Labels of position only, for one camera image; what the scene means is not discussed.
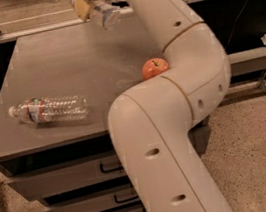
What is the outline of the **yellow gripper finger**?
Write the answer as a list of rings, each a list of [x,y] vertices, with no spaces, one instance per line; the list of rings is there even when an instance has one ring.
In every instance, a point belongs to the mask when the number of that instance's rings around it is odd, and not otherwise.
[[[83,21],[86,22],[90,18],[90,13],[92,10],[91,3],[88,0],[75,0],[75,11],[77,16]]]

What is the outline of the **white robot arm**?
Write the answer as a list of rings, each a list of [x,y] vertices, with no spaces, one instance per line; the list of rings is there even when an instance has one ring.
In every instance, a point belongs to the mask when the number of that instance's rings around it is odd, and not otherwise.
[[[109,109],[109,133],[127,176],[147,212],[234,212],[188,137],[228,90],[224,48],[183,0],[126,1],[170,64]]]

